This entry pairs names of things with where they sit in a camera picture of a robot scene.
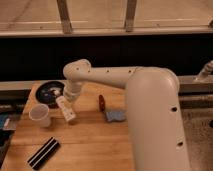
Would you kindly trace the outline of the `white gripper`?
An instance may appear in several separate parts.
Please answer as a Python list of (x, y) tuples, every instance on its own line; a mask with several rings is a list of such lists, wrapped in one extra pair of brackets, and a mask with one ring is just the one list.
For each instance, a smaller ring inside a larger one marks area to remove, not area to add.
[(55, 90), (55, 96), (56, 96), (56, 103), (58, 107), (60, 108), (65, 121), (66, 122), (74, 122), (77, 118), (77, 114), (74, 111), (73, 104), (70, 103), (62, 94), (61, 92), (56, 89)]

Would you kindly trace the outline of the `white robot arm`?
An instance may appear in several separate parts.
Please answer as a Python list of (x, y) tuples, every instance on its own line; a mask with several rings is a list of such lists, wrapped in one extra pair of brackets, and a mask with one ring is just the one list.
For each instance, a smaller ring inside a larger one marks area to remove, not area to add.
[(72, 102), (85, 82), (125, 91), (135, 171), (191, 171), (176, 74), (159, 67), (93, 67), (86, 59), (63, 68), (63, 95)]

